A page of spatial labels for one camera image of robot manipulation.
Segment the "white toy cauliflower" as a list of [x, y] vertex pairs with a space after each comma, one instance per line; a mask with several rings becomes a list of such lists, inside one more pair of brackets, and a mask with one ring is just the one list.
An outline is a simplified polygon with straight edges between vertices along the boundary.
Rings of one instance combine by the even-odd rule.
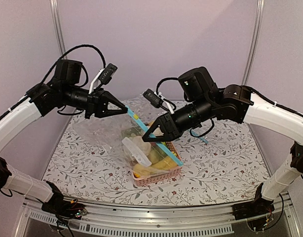
[[151, 152], [152, 146], [149, 142], [144, 142], [142, 136], [130, 137], [130, 140], [146, 155]]

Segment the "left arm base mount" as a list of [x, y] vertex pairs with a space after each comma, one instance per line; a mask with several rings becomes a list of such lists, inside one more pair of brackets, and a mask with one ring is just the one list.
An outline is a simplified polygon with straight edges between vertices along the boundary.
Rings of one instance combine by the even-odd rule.
[[66, 219], [81, 219], [87, 214], [85, 205], [78, 202], [78, 199], [64, 200], [64, 195], [51, 182], [46, 182], [52, 190], [52, 196], [49, 201], [43, 202], [41, 209], [45, 212], [58, 215]]

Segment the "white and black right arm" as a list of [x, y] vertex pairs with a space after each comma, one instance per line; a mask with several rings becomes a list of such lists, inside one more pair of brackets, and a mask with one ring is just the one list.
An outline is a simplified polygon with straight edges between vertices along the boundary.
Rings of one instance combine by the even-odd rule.
[[205, 67], [191, 69], [176, 79], [188, 105], [159, 116], [143, 135], [145, 142], [170, 142], [207, 120], [231, 120], [258, 126], [294, 141], [284, 163], [257, 189], [249, 203], [260, 215], [282, 191], [303, 174], [303, 114], [266, 98], [246, 85], [217, 87]]

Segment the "clear zip top bag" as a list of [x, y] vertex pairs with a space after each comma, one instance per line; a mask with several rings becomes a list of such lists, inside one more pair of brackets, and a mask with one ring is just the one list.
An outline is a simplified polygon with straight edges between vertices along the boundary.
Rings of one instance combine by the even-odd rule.
[[[130, 170], [129, 153], [135, 154], [134, 144], [130, 137], [143, 136], [149, 127], [150, 125], [143, 123], [132, 110], [128, 110], [126, 114], [108, 118], [85, 119], [73, 125], [75, 132], [89, 144], [105, 149], [110, 156], [116, 158], [117, 162]], [[154, 143], [161, 147], [177, 165], [183, 166], [183, 162], [170, 142]]]

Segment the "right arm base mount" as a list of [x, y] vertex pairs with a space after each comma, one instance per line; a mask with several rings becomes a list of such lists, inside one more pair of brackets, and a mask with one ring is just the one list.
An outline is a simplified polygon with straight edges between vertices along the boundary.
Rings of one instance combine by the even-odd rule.
[[[262, 187], [263, 183], [257, 187], [255, 197], [252, 201], [238, 203], [232, 206], [232, 214], [235, 217], [235, 220], [252, 218], [267, 213], [272, 215], [272, 211], [274, 211], [273, 200], [266, 200], [263, 198]], [[262, 217], [260, 219], [248, 221], [248, 227], [252, 231], [260, 232], [266, 229], [268, 222], [269, 219], [267, 217]]]

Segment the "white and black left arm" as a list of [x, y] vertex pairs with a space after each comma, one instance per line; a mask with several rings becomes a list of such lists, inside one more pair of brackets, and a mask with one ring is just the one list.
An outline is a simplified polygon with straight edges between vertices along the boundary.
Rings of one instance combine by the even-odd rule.
[[[54, 143], [39, 145], [38, 143], [45, 139], [38, 138], [38, 133], [53, 138], [55, 130], [48, 132], [45, 128], [38, 128], [38, 120], [55, 108], [69, 106], [79, 109], [87, 119], [91, 116], [106, 118], [127, 112], [124, 104], [102, 88], [111, 81], [117, 66], [109, 63], [100, 69], [89, 89], [78, 86], [83, 70], [82, 62], [58, 60], [51, 81], [29, 89], [16, 105], [0, 118], [0, 154], [8, 144], [19, 143], [24, 145], [20, 153], [29, 155], [29, 161], [40, 162], [42, 158], [50, 155], [50, 148]], [[56, 214], [63, 214], [67, 210], [67, 204], [62, 200], [63, 195], [54, 184], [17, 170], [14, 162], [8, 164], [0, 156], [0, 190], [3, 189], [46, 202]]]

